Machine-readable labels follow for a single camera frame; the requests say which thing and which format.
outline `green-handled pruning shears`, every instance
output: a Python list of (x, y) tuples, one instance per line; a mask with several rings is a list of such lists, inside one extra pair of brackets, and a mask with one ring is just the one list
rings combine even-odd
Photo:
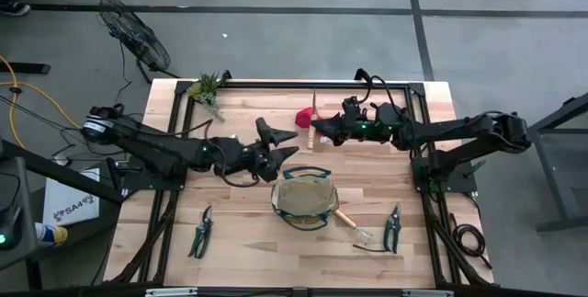
[[(386, 251), (398, 254), (398, 239), (401, 233), (401, 204), (396, 204), (394, 211), (386, 221), (386, 230), (384, 231), (384, 248)], [(390, 231), (393, 231), (392, 235), (392, 248), (390, 248)]]
[(208, 206), (202, 214), (202, 222), (196, 227), (196, 237), (194, 237), (194, 243), (192, 243), (188, 257), (192, 257), (192, 255), (198, 259), (204, 257), (206, 248), (209, 246), (212, 224), (212, 206)]

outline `wooden table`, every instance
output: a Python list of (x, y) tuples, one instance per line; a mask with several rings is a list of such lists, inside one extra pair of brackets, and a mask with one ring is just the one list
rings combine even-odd
[[(166, 131), (176, 80), (155, 79), (143, 123)], [(455, 116), (448, 83), (425, 82), (431, 121), (452, 120)], [(404, 95), (393, 91), (398, 106)], [(319, 90), (317, 109), (323, 117), (341, 110), (345, 97), (364, 96), (364, 91)], [(278, 129), (298, 131), (300, 137), (280, 146), (298, 145), (300, 150), (282, 166), (321, 166), (333, 171), (331, 177), (340, 197), (340, 210), (374, 235), (373, 247), (381, 247), (384, 224), (396, 203), (401, 204), (399, 254), (368, 253), (352, 247), (358, 243), (354, 231), (331, 217), (329, 225), (316, 232), (295, 230), (277, 217), (270, 204), (272, 183), (252, 188), (231, 188), (212, 173), (190, 172), (180, 193), (174, 232), (165, 276), (166, 286), (242, 287), (346, 287), (346, 288), (431, 288), (433, 271), (421, 197), (413, 189), (407, 152), (390, 144), (349, 141), (341, 147), (315, 143), (306, 149), (307, 131), (294, 123), (296, 112), (312, 102), (312, 89), (223, 89), (218, 100), (225, 122), (215, 121), (209, 135), (238, 134), (242, 143), (257, 137), (254, 120), (264, 117)], [(186, 107), (183, 99), (177, 123), (182, 126)], [(383, 90), (372, 91), (369, 102), (388, 101)], [(197, 106), (192, 126), (210, 118)], [(194, 131), (191, 137), (202, 137)], [(459, 142), (438, 143), (451, 148)], [(230, 176), (246, 181), (246, 175)], [(107, 263), (105, 280), (114, 278), (142, 244), (153, 203), (152, 191), (140, 191), (121, 209), (117, 231)], [(209, 249), (203, 259), (187, 257), (202, 212), (212, 205), (214, 226)], [(476, 209), (466, 197), (447, 194), (447, 205), (459, 223), (481, 229)], [(447, 252), (440, 246), (444, 273), (449, 279)], [(159, 242), (153, 249), (150, 277), (156, 269)], [(479, 258), (468, 258), (486, 280), (492, 273)]]

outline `black fan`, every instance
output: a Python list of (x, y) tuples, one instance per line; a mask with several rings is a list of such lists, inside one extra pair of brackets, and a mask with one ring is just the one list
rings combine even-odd
[(153, 30), (147, 27), (127, 6), (119, 0), (100, 0), (98, 11), (108, 27), (110, 36), (120, 40), (137, 57), (137, 66), (148, 84), (152, 80), (147, 77), (141, 62), (146, 64), (152, 72), (161, 72), (180, 78), (166, 71), (171, 59), (164, 45), (155, 37)]

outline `potted succulent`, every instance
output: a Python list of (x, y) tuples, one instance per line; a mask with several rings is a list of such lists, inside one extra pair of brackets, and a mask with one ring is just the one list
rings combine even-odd
[(217, 81), (218, 76), (218, 74), (200, 73), (200, 79), (187, 90), (187, 93), (217, 119), (224, 121), (224, 118), (219, 112), (217, 90), (219, 86), (224, 84), (225, 77), (223, 76), (220, 81)]

